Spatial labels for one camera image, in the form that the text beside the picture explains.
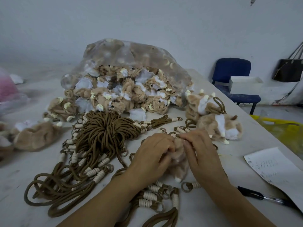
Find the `person's left hand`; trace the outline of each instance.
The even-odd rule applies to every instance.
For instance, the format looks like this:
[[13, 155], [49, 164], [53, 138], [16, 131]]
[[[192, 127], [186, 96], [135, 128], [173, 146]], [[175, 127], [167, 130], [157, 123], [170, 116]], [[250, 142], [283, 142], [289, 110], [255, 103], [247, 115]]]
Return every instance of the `person's left hand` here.
[[171, 157], [167, 151], [174, 152], [174, 137], [156, 133], [148, 137], [134, 155], [125, 175], [139, 191], [158, 180], [168, 168]]

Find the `chair leg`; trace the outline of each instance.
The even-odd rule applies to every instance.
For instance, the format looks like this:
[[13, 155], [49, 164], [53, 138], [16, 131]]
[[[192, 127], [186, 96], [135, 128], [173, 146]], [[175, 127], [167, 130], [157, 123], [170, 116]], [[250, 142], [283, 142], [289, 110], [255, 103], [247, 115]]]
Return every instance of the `chair leg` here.
[[257, 105], [257, 103], [253, 103], [252, 104], [252, 109], [250, 110], [250, 115], [253, 115], [254, 114], [254, 110], [255, 110], [255, 108], [256, 108], [256, 105]]

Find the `white table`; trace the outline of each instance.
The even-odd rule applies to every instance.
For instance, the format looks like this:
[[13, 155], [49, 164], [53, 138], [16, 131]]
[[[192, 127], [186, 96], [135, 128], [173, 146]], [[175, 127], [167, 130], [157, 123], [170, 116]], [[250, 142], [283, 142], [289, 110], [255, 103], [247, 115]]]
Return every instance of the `white table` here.
[[[0, 64], [0, 66], [7, 68], [11, 73], [19, 74], [27, 79], [25, 84], [19, 85], [19, 89], [32, 98], [29, 105], [1, 118], [2, 121], [8, 122], [10, 125], [27, 119], [42, 120], [42, 113], [51, 99], [63, 96], [60, 78], [62, 75], [68, 73], [73, 67], [71, 65], [59, 67], [51, 65], [16, 66], [16, 64]], [[281, 192], [263, 181], [248, 166], [243, 159], [243, 155], [278, 146], [283, 154], [301, 170], [303, 170], [303, 161], [268, 133], [240, 107], [222, 94], [210, 82], [204, 80], [199, 73], [193, 69], [188, 70], [188, 72], [195, 81], [196, 90], [204, 89], [205, 92], [209, 94], [215, 92], [225, 103], [226, 111], [229, 114], [238, 115], [238, 119], [243, 124], [244, 135], [242, 140], [230, 141], [229, 145], [215, 142], [219, 147], [218, 152], [222, 154], [220, 159], [230, 182], [234, 186], [242, 186], [265, 194], [282, 197]], [[169, 116], [181, 116], [185, 118], [185, 112], [176, 108], [170, 108]], [[148, 120], [159, 117], [160, 115], [156, 113], [147, 114]], [[167, 131], [172, 131], [175, 126], [182, 125], [184, 125], [184, 121], [174, 122], [163, 127], [165, 127]], [[141, 140], [152, 135], [156, 131], [158, 131], [158, 129], [141, 135], [137, 140], [129, 141], [127, 149], [130, 152], [135, 152], [140, 146]], [[50, 218], [47, 216], [49, 206], [32, 207], [24, 202], [23, 194], [27, 185], [32, 181], [36, 174], [52, 171], [53, 167], [58, 162], [62, 142], [69, 138], [70, 131], [64, 133], [59, 141], [40, 152], [17, 151], [13, 156], [0, 163], [1, 226], [56, 226], [85, 202], [93, 198], [108, 184], [111, 176], [104, 178], [83, 202], [78, 204], [67, 214], [57, 218]], [[124, 158], [124, 160], [129, 164], [128, 156]], [[117, 159], [113, 160], [112, 164], [115, 166], [115, 171], [121, 168], [121, 164]], [[192, 182], [195, 179], [192, 173], [189, 172], [185, 180]], [[180, 187], [180, 184], [176, 183], [170, 175], [164, 176], [163, 181], [166, 184]], [[303, 215], [296, 210], [253, 198], [248, 198], [248, 200], [277, 226], [288, 225], [295, 227], [303, 225]], [[169, 201], [167, 201], [166, 207], [171, 207]], [[155, 213], [152, 210], [143, 210], [143, 208], [140, 208], [135, 212], [129, 226], [142, 226], [142, 224], [154, 214]], [[190, 193], [180, 193], [180, 210], [177, 226], [230, 226], [230, 224], [221, 211], [211, 201], [207, 193], [203, 189], [195, 189]]]

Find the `hand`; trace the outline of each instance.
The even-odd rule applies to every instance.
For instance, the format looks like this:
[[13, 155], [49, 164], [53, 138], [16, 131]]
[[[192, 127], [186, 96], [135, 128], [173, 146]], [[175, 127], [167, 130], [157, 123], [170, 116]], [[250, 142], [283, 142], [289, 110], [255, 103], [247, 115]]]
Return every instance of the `hand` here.
[[180, 138], [184, 139], [184, 151], [189, 167], [201, 186], [205, 187], [213, 183], [229, 183], [219, 155], [205, 129], [180, 134]]
[[171, 157], [167, 151], [174, 152], [174, 137], [167, 134], [153, 134], [148, 137], [134, 155], [125, 174], [139, 191], [157, 181], [168, 168]]

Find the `pink object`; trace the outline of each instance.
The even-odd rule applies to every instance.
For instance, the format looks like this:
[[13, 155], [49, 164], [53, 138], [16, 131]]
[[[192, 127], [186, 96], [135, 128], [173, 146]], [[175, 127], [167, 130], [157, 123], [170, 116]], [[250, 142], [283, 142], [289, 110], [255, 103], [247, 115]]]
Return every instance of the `pink object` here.
[[16, 94], [19, 94], [19, 91], [9, 73], [0, 67], [0, 102], [9, 101]]

